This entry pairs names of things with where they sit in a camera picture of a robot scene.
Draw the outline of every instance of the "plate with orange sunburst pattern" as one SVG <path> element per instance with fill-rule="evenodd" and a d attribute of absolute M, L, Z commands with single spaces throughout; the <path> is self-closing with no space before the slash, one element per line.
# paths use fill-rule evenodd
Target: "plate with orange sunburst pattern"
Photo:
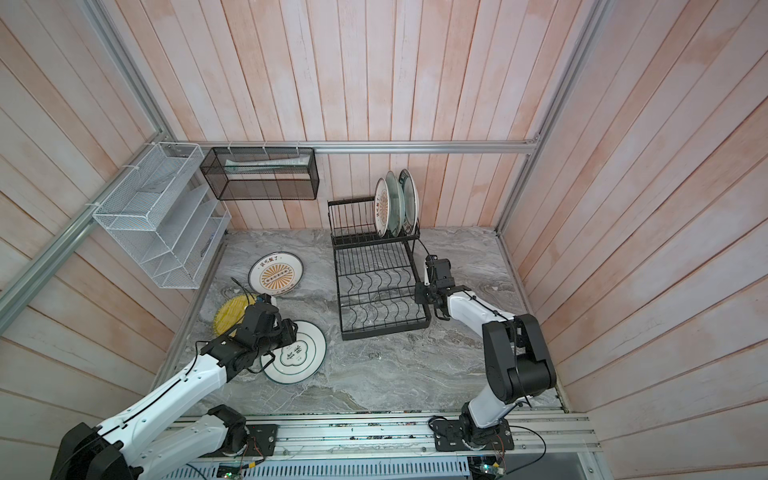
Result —
<path fill-rule="evenodd" d="M 275 252 L 259 259 L 248 273 L 250 287 L 258 293 L 272 296 L 291 291 L 304 272 L 299 257 L 292 253 Z"/>

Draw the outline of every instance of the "black mesh basket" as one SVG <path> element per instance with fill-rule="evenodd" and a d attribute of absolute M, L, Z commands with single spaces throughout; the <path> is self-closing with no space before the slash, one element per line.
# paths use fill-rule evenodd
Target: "black mesh basket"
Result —
<path fill-rule="evenodd" d="M 219 200 L 315 200 L 315 151 L 290 147 L 213 147 L 200 166 Z"/>
<path fill-rule="evenodd" d="M 373 197 L 328 202 L 336 267 L 339 323 L 344 340 L 429 326 L 429 310 L 414 300 L 419 271 L 411 235 L 379 237 Z"/>

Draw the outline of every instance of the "black wire dish rack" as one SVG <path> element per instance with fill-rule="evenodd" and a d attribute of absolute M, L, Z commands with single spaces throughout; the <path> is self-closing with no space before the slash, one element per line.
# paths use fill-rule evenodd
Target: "black wire dish rack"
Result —
<path fill-rule="evenodd" d="M 414 300 L 419 225 L 410 235 L 379 237 L 373 198 L 328 202 L 343 340 L 423 329 L 431 319 Z"/>

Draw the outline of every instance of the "dish rack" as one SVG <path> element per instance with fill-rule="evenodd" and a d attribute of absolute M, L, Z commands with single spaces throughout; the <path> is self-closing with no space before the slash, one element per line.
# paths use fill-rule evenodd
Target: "dish rack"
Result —
<path fill-rule="evenodd" d="M 161 288 L 198 288 L 231 218 L 207 185 L 189 188 L 202 161 L 197 144 L 156 144 L 94 213 Z"/>
<path fill-rule="evenodd" d="M 423 329 L 429 310 L 414 300 L 421 281 L 413 260 L 419 225 L 410 235 L 379 237 L 373 197 L 328 202 L 343 340 Z"/>

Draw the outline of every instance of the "plate in dish rack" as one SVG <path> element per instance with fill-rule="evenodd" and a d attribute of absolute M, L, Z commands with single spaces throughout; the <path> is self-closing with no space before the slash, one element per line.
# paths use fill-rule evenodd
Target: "plate in dish rack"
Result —
<path fill-rule="evenodd" d="M 376 184 L 376 195 L 373 197 L 373 223 L 376 224 L 376 232 L 379 237 L 384 237 L 386 234 L 390 208 L 389 188 L 386 180 L 379 178 L 379 182 Z"/>
<path fill-rule="evenodd" d="M 291 291 L 304 273 L 304 265 L 292 253 L 275 252 L 261 257 L 248 273 L 250 287 L 258 293 L 282 295 Z"/>

